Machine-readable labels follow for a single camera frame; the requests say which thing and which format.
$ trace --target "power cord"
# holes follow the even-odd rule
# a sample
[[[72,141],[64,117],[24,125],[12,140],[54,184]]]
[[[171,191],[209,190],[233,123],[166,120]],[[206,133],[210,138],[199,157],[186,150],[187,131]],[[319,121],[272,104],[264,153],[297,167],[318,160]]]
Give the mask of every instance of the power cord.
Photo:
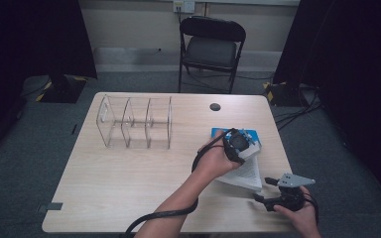
[[[247,76],[240,76],[240,75],[236,75],[235,77],[238,77],[238,78],[244,78],[244,79],[249,79],[249,80],[266,80],[266,79],[269,79],[270,81],[272,80],[272,78],[274,77],[274,74],[275,72],[273,72],[271,75],[267,76],[267,77],[247,77]],[[202,88],[208,88],[208,89],[212,89],[212,90],[216,90],[218,92],[221,92],[221,93],[227,93],[228,90],[227,89],[221,89],[221,88],[216,88],[216,87],[213,87],[211,85],[209,85],[208,83],[205,83],[205,82],[202,82],[201,80],[198,80],[197,78],[209,78],[209,77],[221,77],[221,76],[229,76],[227,74],[215,74],[215,75],[196,75],[196,74],[193,74],[193,73],[190,73],[189,76],[195,81],[197,82],[199,85],[197,84],[193,84],[193,83],[188,83],[188,82],[183,82],[183,84],[185,85],[190,85],[190,86],[197,86],[197,87],[202,87]]]
[[[176,13],[178,14],[179,24],[182,22],[182,7],[176,7]]]
[[[276,121],[276,125],[278,126],[280,123],[283,123],[284,121],[287,121],[284,125],[282,125],[280,128],[278,128],[278,131],[282,130],[283,128],[285,128],[287,125],[289,125],[291,122],[293,122],[294,120],[296,120],[298,117],[306,114],[306,113],[311,113],[317,109],[319,109],[321,107],[321,103],[316,103],[315,104],[315,101],[316,99],[318,98],[318,91],[316,90],[315,91],[315,96],[314,98],[312,99],[311,103],[309,104],[308,107],[298,111],[298,112],[294,112],[294,113],[287,113],[287,114],[282,114],[282,115],[278,115],[278,116],[275,116],[274,118],[278,118],[278,117],[282,117],[282,116],[286,116],[285,118],[282,118],[278,121]]]

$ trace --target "camera mount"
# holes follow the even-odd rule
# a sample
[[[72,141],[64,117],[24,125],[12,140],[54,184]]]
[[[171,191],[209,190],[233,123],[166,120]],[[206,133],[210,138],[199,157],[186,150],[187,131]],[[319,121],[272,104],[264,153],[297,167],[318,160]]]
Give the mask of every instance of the camera mount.
[[[242,165],[261,151],[261,144],[254,141],[245,129],[231,128],[227,130],[222,137],[222,142],[228,160]]]
[[[256,201],[265,205],[267,211],[275,211],[274,205],[281,205],[290,210],[297,211],[304,207],[305,201],[312,203],[316,211],[318,211],[318,205],[315,200],[311,196],[312,200],[305,198],[305,194],[300,189],[301,185],[314,184],[314,179],[283,174],[280,179],[265,178],[265,183],[277,186],[281,192],[281,195],[275,198],[265,198],[262,195],[253,194]]]

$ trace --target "gray carpet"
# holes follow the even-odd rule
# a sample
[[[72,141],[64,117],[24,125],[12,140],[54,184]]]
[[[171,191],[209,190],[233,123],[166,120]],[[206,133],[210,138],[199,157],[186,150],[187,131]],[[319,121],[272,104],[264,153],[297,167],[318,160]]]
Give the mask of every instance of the gray carpet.
[[[271,72],[239,75],[268,78]],[[37,209],[40,204],[52,201],[96,92],[176,92],[177,78],[177,72],[100,73],[98,80],[86,84],[76,104],[35,102],[40,91],[28,95],[23,116],[0,142],[0,237],[118,237],[116,234],[47,234],[41,229],[45,214]],[[24,93],[41,87],[46,80],[45,76],[28,78]],[[185,80],[194,83],[187,75]],[[224,78],[202,80],[226,86]],[[268,80],[238,77],[233,94],[262,94],[262,83]],[[189,85],[184,85],[183,92],[218,93]],[[313,93],[307,90],[306,97],[311,100]],[[301,108],[271,109],[278,116]],[[319,229],[323,237],[381,237],[381,186],[343,147],[337,126],[324,111],[318,109],[299,117],[280,130],[280,135],[293,172],[317,181],[310,191],[319,204]],[[298,235],[252,234],[250,237]]]

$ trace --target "black folding chair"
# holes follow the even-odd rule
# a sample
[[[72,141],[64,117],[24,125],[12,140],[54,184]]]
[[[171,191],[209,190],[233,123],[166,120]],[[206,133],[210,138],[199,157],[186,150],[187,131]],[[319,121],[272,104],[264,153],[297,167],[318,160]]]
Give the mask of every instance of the black folding chair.
[[[231,93],[241,51],[246,40],[242,26],[233,22],[201,16],[188,17],[181,22],[181,62],[179,69],[179,92],[182,90],[183,65],[189,67],[229,72]],[[188,45],[185,35],[191,36]]]

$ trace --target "wall outlet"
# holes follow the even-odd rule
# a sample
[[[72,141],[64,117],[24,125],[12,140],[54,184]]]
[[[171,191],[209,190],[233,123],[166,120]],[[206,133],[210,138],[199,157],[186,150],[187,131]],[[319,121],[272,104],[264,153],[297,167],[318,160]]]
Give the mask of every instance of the wall outlet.
[[[185,13],[194,13],[194,2],[193,1],[185,1],[183,8],[185,10]]]
[[[173,12],[184,12],[185,4],[184,1],[173,1]]]

